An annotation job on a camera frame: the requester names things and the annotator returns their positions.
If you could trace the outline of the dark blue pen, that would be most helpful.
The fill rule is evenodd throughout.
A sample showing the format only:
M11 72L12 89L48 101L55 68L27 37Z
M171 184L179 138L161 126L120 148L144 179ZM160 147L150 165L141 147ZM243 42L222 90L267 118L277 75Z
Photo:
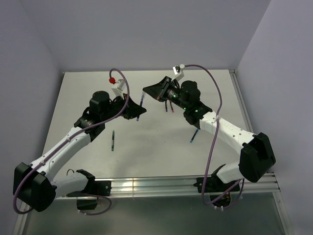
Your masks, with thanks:
M138 114L137 117L136 117L136 121L139 121L140 115L142 114L141 111L142 111L142 108L143 108L143 107L142 107L143 101L144 101L144 100L140 100L140 104L139 104L139 105L140 105L140 110L139 110L140 112L139 112L139 114Z

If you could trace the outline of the clear pen cap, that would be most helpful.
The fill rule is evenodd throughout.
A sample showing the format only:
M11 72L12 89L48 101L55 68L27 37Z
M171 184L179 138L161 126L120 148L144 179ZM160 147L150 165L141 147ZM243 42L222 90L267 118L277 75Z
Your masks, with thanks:
M144 100L145 94L146 94L145 92L142 93L141 100Z

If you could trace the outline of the light blue pen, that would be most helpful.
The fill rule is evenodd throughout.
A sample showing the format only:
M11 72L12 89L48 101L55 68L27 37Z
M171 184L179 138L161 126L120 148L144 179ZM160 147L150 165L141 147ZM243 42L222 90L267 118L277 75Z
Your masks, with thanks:
M192 136L192 138L191 138L191 140L190 140L190 143L192 143L192 142L194 141L194 138L195 138L195 136L197 135L197 133L198 133L198 129L195 130L195 132L194 132L194 134L193 134L193 136Z

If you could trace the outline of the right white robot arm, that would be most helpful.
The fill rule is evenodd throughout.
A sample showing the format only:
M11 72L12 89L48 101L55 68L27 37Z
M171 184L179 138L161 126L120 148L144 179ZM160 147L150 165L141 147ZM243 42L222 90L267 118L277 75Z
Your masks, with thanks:
M224 190L228 183L240 179L256 183L276 163L269 137L243 130L204 105L195 81L184 81L176 88L166 76L159 83L144 87L143 91L159 102L176 104L184 110L183 116L189 124L216 135L239 154L239 160L215 172L211 180L215 190Z

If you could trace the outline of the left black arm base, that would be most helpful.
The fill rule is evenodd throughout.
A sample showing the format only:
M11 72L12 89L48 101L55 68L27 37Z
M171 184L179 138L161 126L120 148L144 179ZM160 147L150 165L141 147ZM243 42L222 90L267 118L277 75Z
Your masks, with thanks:
M74 191L68 193L66 197L76 197L76 208L78 212L85 215L100 215L107 212L111 206L112 201L108 197L111 193L111 181L94 181L87 190ZM100 212L89 212L96 209L100 205L100 200L107 201L107 207Z

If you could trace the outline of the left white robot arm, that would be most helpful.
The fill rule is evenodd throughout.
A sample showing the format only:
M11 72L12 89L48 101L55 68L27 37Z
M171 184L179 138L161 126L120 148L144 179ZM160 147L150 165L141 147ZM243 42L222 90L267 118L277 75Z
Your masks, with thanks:
M91 195L95 191L95 176L91 173L79 169L59 181L54 179L56 174L77 152L100 135L107 122L119 116L133 119L146 111L128 94L111 100L107 92L95 92L82 116L58 144L32 163L16 166L13 183L15 212L23 214L17 208L17 199L32 210L42 212L60 196L71 193Z

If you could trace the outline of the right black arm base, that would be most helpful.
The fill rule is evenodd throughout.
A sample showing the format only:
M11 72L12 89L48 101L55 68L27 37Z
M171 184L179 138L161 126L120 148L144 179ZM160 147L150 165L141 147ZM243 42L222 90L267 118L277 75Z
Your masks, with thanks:
M197 188L198 193L201 193L203 177L196 178L196 182L193 184L194 187ZM232 181L230 183L224 184L218 177L208 177L206 180L206 184L204 187L205 193L223 193L228 190L231 186L235 185L236 181ZM231 204L231 192L240 192L240 186L237 184L234 188L232 188L229 192L227 192L221 199L217 200L213 203L213 205L217 208L224 208Z

